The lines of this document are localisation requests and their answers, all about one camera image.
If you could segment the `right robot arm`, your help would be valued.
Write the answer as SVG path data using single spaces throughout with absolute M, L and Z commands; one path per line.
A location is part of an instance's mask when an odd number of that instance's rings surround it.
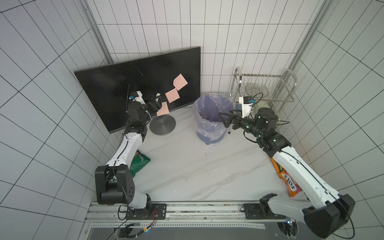
M 272 109 L 260 108 L 255 117 L 243 117 L 236 111 L 219 113 L 226 128 L 242 129 L 253 135 L 254 141 L 271 160 L 288 172 L 293 184 L 301 188 L 302 198 L 282 198 L 268 194 L 259 200 L 255 210 L 263 219 L 285 217 L 305 223 L 319 238 L 326 239 L 347 223 L 351 223 L 355 200 L 348 194 L 341 195 L 327 184 L 300 157 L 292 144 L 276 131 L 278 120 Z

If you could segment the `pink note bottom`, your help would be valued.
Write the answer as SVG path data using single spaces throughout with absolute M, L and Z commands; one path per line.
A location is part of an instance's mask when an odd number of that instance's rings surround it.
M 169 107 L 167 102 L 162 102 L 161 108 L 157 111 L 157 116 L 163 116 L 169 114 Z

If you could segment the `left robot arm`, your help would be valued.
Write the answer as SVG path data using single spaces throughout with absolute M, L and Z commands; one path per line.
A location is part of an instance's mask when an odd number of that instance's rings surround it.
M 139 101 L 139 98 L 127 103 L 128 119 L 121 145 L 106 165 L 95 170 L 98 204 L 123 204 L 141 218 L 149 218 L 152 215 L 152 200 L 148 194 L 136 191 L 130 166 L 147 135 L 147 124 L 160 108 L 160 97 L 147 103 Z

